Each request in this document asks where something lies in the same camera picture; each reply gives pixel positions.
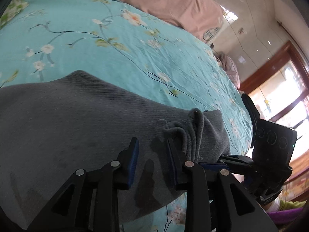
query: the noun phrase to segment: turquoise bedsheet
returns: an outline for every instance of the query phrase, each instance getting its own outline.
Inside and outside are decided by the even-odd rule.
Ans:
[[[211,49],[190,33],[117,0],[26,1],[29,6],[0,30],[0,87],[81,69],[162,104],[220,109],[231,154],[247,152],[252,129],[241,97]],[[165,232],[167,219],[168,231],[183,231],[185,201],[183,195],[135,225]],[[132,223],[125,231],[132,226],[138,231]]]

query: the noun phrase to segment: metal pin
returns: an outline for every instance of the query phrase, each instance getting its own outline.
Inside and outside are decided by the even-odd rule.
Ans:
[[[184,165],[185,165],[186,167],[193,167],[193,166],[194,166],[194,163],[193,163],[192,161],[187,160],[187,161],[184,163]]]
[[[220,170],[220,174],[222,174],[222,175],[224,175],[224,176],[227,176],[227,175],[229,175],[229,171],[228,170],[226,170],[226,169],[221,169]]]
[[[76,172],[75,172],[75,174],[76,174],[77,176],[82,176],[84,173],[85,173],[85,170],[84,170],[84,169],[77,169]]]
[[[111,162],[111,166],[112,166],[112,167],[118,167],[119,165],[120,165],[120,162],[117,161],[117,160],[113,160],[113,161]]]

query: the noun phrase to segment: purple cloth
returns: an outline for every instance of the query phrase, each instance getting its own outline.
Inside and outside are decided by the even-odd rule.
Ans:
[[[274,224],[286,224],[292,222],[301,213],[302,208],[294,208],[277,212],[268,213]]]

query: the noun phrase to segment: gray towel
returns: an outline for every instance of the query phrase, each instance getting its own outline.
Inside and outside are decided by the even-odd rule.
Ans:
[[[156,103],[76,71],[62,79],[0,89],[0,205],[27,228],[79,168],[101,168],[140,142],[134,183],[118,194],[119,222],[155,211],[182,192],[171,187],[164,133],[181,135],[195,162],[229,153],[221,112]]]

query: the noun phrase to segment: green cloth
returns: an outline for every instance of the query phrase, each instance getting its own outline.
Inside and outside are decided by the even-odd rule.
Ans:
[[[0,17],[0,29],[2,29],[14,16],[24,10],[29,5],[24,0],[12,0]]]
[[[288,210],[288,209],[294,209],[294,208],[301,208],[305,205],[306,201],[284,201],[280,199],[280,206],[278,211]]]

